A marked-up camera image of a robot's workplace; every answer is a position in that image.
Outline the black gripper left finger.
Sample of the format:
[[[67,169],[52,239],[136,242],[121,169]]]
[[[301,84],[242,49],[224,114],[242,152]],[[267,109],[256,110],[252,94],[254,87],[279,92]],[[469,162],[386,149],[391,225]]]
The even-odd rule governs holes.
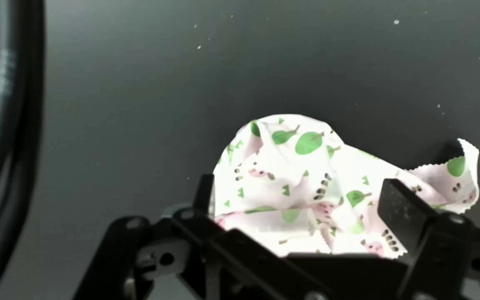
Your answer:
[[[214,177],[212,175],[202,175],[199,187],[197,187],[196,200],[192,205],[194,214],[197,217],[207,217],[209,215],[212,192],[214,192]]]

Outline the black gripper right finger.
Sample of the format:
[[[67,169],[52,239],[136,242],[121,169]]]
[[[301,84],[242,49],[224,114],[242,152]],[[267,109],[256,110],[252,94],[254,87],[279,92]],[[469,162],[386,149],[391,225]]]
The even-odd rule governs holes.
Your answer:
[[[439,214],[401,180],[382,184],[377,214],[396,239],[397,260],[429,255],[439,242]]]

